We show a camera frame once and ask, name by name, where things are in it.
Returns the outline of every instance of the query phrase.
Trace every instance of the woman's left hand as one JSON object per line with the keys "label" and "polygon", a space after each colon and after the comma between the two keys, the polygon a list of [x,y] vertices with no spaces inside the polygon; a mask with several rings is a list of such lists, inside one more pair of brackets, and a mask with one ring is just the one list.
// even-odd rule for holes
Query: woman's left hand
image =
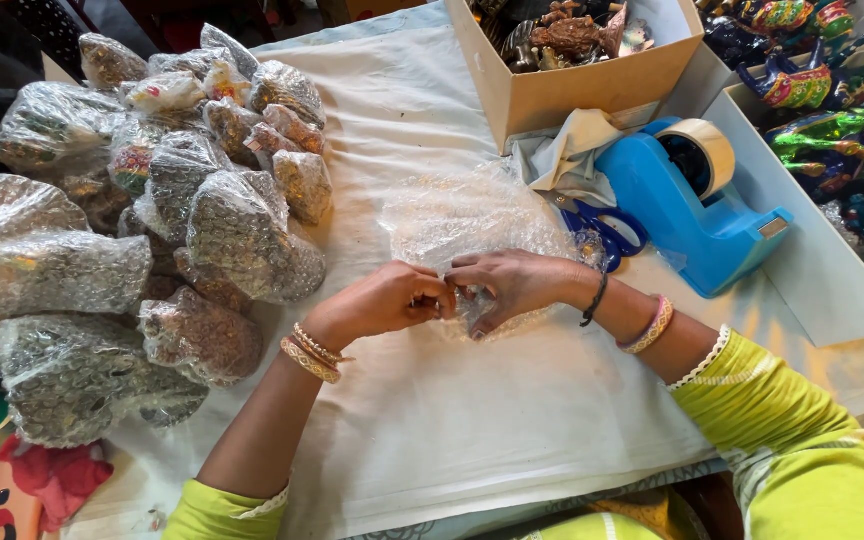
{"label": "woman's left hand", "polygon": [[310,338],[340,353],[358,338],[379,336],[455,314],[455,287],[434,270],[394,260],[309,313]]}

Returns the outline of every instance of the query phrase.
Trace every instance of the blue tape dispenser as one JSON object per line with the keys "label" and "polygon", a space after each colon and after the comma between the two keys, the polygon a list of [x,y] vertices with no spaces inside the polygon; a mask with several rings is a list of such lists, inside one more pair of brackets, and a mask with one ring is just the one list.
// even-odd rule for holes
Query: blue tape dispenser
{"label": "blue tape dispenser", "polygon": [[752,210],[730,184],[736,155],[705,120],[659,118],[619,139],[595,159],[618,207],[637,219],[704,298],[722,294],[754,272],[786,236],[783,207]]}

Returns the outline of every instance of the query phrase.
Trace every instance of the woman's right hand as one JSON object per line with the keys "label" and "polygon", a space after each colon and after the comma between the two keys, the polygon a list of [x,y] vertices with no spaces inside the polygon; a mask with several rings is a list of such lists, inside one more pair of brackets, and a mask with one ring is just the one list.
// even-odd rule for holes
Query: woman's right hand
{"label": "woman's right hand", "polygon": [[467,300],[474,299],[468,287],[480,286],[495,299],[495,306],[472,326],[474,340],[485,338],[502,323],[551,306],[570,303],[570,292],[600,276],[588,266],[555,256],[523,250],[469,254],[452,261],[445,282],[459,288]]}

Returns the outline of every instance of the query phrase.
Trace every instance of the white box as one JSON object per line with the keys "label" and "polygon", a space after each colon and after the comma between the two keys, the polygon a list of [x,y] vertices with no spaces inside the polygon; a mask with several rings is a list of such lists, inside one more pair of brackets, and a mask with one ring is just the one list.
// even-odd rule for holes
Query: white box
{"label": "white box", "polygon": [[737,84],[702,116],[731,142],[732,182],[746,204],[759,212],[781,206],[795,216],[762,269],[816,347],[863,339],[864,263],[753,127],[749,118],[767,111],[754,92]]}
{"label": "white box", "polygon": [[[853,36],[864,34],[864,0],[859,0],[848,8],[855,17]],[[802,66],[809,55],[798,55],[792,61]],[[755,77],[761,77],[762,66],[749,69]],[[658,117],[699,118],[706,112],[723,89],[741,83],[738,75],[715,55],[709,45],[702,43],[692,55],[685,71],[672,90]]]}

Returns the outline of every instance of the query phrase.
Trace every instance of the bracelet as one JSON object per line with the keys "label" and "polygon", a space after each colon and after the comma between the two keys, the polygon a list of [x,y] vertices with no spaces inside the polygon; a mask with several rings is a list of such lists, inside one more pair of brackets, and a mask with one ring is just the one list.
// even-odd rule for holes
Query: bracelet
{"label": "bracelet", "polygon": [[585,328],[589,325],[589,323],[593,322],[593,315],[595,311],[598,310],[599,304],[602,303],[602,297],[606,294],[606,286],[609,284],[609,274],[602,274],[602,279],[599,280],[599,292],[595,293],[595,300],[592,301],[592,305],[582,312],[582,317],[585,318],[584,321],[579,323],[579,326]]}
{"label": "bracelet", "polygon": [[636,339],[628,345],[623,345],[618,342],[618,339],[615,340],[615,345],[618,346],[619,350],[623,353],[627,353],[629,355],[637,355],[642,351],[649,348],[650,345],[656,342],[662,335],[666,332],[666,329],[669,327],[669,323],[672,322],[672,315],[675,314],[675,306],[672,305],[672,301],[667,299],[665,296],[659,294],[658,298],[658,313],[655,313],[655,318],[652,320],[652,325],[649,326],[649,329],[645,330],[645,333],[642,334],[642,337]]}
{"label": "bracelet", "polygon": [[299,323],[295,323],[295,325],[292,326],[292,336],[298,340],[299,345],[304,347],[313,357],[316,357],[319,361],[329,364],[332,367],[335,367],[342,362],[355,361],[355,358],[345,357],[342,356],[342,354],[336,354],[335,352],[326,350],[325,347],[319,345],[309,337],[302,325]]}
{"label": "bracelet", "polygon": [[299,344],[293,340],[291,335],[283,337],[278,343],[278,346],[282,348],[282,352],[288,355],[290,359],[295,361],[295,363],[302,366],[305,371],[319,379],[322,379],[326,383],[335,385],[340,379],[342,379],[341,373],[317,362],[311,354],[306,352],[306,350],[300,347]]}

